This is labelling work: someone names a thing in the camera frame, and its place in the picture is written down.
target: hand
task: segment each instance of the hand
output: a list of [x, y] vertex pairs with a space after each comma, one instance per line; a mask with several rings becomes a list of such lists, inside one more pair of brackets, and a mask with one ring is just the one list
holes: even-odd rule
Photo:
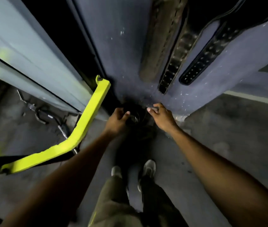
[[108, 134], [112, 138], [116, 137], [125, 127], [125, 122], [129, 118], [129, 116], [129, 111], [124, 114], [123, 108], [116, 108], [113, 114], [108, 119], [103, 133]]
[[155, 103], [153, 106], [159, 107], [159, 110], [148, 107], [147, 111], [154, 118], [155, 123], [161, 130], [171, 133], [173, 130], [179, 129], [170, 110], [166, 109], [162, 103]]

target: dark green pants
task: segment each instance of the dark green pants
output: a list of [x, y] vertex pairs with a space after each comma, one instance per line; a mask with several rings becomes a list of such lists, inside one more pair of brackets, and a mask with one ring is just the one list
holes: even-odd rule
[[149, 177], [141, 179], [143, 213], [130, 206], [121, 178], [110, 177], [102, 188], [89, 226], [188, 226], [164, 190]]

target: sneaker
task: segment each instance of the sneaker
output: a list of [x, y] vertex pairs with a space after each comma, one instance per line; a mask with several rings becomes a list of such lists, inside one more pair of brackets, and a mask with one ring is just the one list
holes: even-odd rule
[[119, 166], [114, 166], [111, 170], [111, 176], [118, 176], [122, 179], [121, 168]]
[[[154, 175], [156, 172], [156, 163], [153, 160], [147, 160], [147, 162], [143, 166], [143, 172], [141, 177], [150, 177], [151, 179], [154, 179]], [[138, 180], [138, 190], [141, 193], [141, 186], [140, 186], [140, 180]]]

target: pant leg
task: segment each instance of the pant leg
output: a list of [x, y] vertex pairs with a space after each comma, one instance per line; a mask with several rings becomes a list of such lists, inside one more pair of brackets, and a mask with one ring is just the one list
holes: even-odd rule
[[144, 221], [150, 227], [174, 227], [188, 224], [165, 191], [149, 177], [140, 181]]
[[135, 215], [136, 211], [129, 205], [128, 195], [122, 179], [118, 176], [112, 176], [102, 187], [88, 226], [117, 214]]

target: forearm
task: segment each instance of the forearm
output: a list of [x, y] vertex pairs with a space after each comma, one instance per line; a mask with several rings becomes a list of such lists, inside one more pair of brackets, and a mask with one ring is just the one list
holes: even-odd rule
[[80, 205], [112, 137], [102, 133], [92, 144], [47, 176], [2, 226], [35, 226], [40, 221], [67, 224]]
[[268, 190], [261, 183], [181, 129], [173, 129], [171, 136], [215, 204], [234, 226], [243, 226], [242, 222], [248, 224], [247, 219], [254, 223], [261, 222], [262, 218], [267, 220]]

